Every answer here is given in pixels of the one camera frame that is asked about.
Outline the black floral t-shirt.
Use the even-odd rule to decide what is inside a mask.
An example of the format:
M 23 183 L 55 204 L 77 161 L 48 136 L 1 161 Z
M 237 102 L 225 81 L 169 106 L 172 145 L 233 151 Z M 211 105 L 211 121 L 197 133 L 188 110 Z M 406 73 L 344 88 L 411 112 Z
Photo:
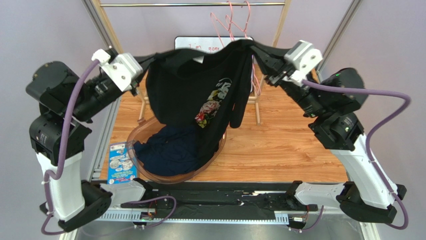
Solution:
M 218 151 L 226 129 L 242 123 L 256 50 L 286 49 L 242 39 L 215 53 L 180 48 L 136 58 L 145 67 L 147 95 L 157 120 L 164 126 L 198 129 L 201 167 Z

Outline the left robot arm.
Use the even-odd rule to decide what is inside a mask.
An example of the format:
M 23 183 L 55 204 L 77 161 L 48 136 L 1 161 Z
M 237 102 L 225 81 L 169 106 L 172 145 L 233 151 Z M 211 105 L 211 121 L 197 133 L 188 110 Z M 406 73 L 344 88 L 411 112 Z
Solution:
M 141 82 L 142 65 L 129 53 L 99 49 L 77 75 L 61 61 L 38 68 L 26 93 L 39 103 L 40 115 L 29 127 L 46 201 L 40 210 L 56 219 L 61 233 L 72 232 L 100 218 L 110 207 L 140 200 L 139 178 L 126 183 L 91 183 L 81 178 L 87 124 L 125 92 Z

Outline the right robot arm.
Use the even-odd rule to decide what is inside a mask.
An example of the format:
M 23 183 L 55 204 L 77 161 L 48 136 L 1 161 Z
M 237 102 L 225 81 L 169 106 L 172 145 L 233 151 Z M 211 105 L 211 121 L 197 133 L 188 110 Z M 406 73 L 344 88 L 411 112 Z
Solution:
M 338 208 L 359 222 L 391 226 L 397 215 L 395 203 L 402 202 L 407 189 L 386 175 L 371 150 L 372 134 L 365 133 L 356 111 L 370 95 L 403 99 L 402 106 L 378 123 L 381 127 L 404 111 L 410 98 L 400 92 L 366 89 L 362 77 L 352 67 L 316 83 L 309 79 L 309 74 L 318 64 L 320 52 L 300 50 L 299 61 L 290 58 L 295 52 L 295 49 L 257 50 L 254 55 L 267 83 L 281 87 L 305 117 L 313 118 L 309 128 L 342 163 L 349 181 L 334 184 L 294 181 L 288 196 L 305 206 Z

